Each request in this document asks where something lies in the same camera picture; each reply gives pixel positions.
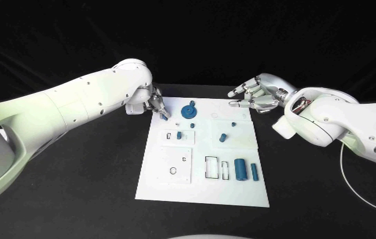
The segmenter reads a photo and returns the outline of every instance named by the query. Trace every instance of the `white platform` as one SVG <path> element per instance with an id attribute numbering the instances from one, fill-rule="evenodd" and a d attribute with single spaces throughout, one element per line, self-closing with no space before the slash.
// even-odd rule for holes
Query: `white platform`
<path id="1" fill-rule="evenodd" d="M 191 100 L 197 115 L 190 120 L 180 111 Z M 227 99 L 164 97 L 171 117 L 168 121 L 157 114 L 151 118 L 135 199 L 269 207 L 249 109 L 232 108 L 227 102 Z M 222 133 L 227 135 L 223 143 L 219 142 Z M 166 160 L 173 153 L 176 157 Z M 206 156 L 217 157 L 219 179 L 204 178 Z M 233 160 L 238 158 L 246 162 L 246 181 L 235 178 Z M 229 180 L 222 179 L 222 161 L 229 162 Z M 250 163 L 256 163 L 259 181 L 252 179 Z"/>

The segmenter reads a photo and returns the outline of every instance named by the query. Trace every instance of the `robotic hand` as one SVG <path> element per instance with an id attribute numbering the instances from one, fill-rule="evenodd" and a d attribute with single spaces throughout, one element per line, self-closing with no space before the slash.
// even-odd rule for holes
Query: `robotic hand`
<path id="1" fill-rule="evenodd" d="M 122 60 L 111 69 L 0 103 L 0 193 L 30 159 L 83 123 L 125 104 L 127 114 L 170 114 L 142 61 Z"/>
<path id="2" fill-rule="evenodd" d="M 245 91 L 245 99 L 229 102 L 258 113 L 284 107 L 284 116 L 272 125 L 289 139 L 295 133 L 312 144 L 325 147 L 338 139 L 363 158 L 376 162 L 376 104 L 359 104 L 337 90 L 308 87 L 298 90 L 285 80 L 262 73 L 239 85 L 227 96 Z"/>

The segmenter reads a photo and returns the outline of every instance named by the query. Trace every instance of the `white cable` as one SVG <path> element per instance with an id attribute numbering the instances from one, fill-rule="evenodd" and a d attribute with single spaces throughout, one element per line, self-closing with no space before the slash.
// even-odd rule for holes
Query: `white cable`
<path id="1" fill-rule="evenodd" d="M 340 167 L 341 167 L 341 172 L 343 172 L 343 147 L 344 147 L 344 143 L 343 143 L 343 146 L 341 146 L 341 155 L 340 155 L 340 158 L 338 158 L 338 165 L 340 165 Z M 344 181 L 346 181 L 346 183 L 347 183 L 348 188 L 353 190 L 354 194 L 357 195 L 357 197 L 359 197 L 372 207 L 376 208 L 376 205 L 373 205 L 373 204 L 356 193 L 354 188 L 350 186 L 348 181 L 347 181 L 347 179 L 346 179 L 344 172 L 343 172 L 343 179 L 344 179 Z"/>

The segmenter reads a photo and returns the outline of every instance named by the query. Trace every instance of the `table surface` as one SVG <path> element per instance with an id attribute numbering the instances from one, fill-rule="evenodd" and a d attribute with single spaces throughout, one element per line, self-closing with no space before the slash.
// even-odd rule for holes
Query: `table surface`
<path id="1" fill-rule="evenodd" d="M 160 84 L 168 97 L 226 98 L 229 86 Z M 376 209 L 346 186 L 338 141 L 323 148 L 272 130 L 282 108 L 250 111 L 271 208 L 135 200 L 151 113 L 124 108 L 73 129 L 0 195 L 0 238 L 376 238 Z M 344 149 L 344 172 L 376 202 L 376 164 Z"/>

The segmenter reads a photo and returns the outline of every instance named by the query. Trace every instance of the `small blue part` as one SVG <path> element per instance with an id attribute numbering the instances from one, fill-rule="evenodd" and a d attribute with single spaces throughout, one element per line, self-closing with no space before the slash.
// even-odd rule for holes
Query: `small blue part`
<path id="1" fill-rule="evenodd" d="M 245 181 L 248 179 L 246 177 L 246 168 L 245 168 L 245 160 L 236 159 L 235 161 L 235 174 L 236 174 L 236 180 Z"/>
<path id="2" fill-rule="evenodd" d="M 253 181 L 258 181 L 258 174 L 256 174 L 256 164 L 250 164 L 250 169 L 252 169 L 252 176 L 253 176 Z"/>
<path id="3" fill-rule="evenodd" d="M 194 108 L 194 101 L 190 101 L 190 104 L 181 108 L 181 116 L 190 120 L 196 117 L 196 115 L 197 110 Z"/>
<path id="4" fill-rule="evenodd" d="M 226 134 L 223 133 L 223 134 L 220 135 L 219 141 L 220 141 L 220 142 L 225 142 L 225 139 L 226 139 Z"/>

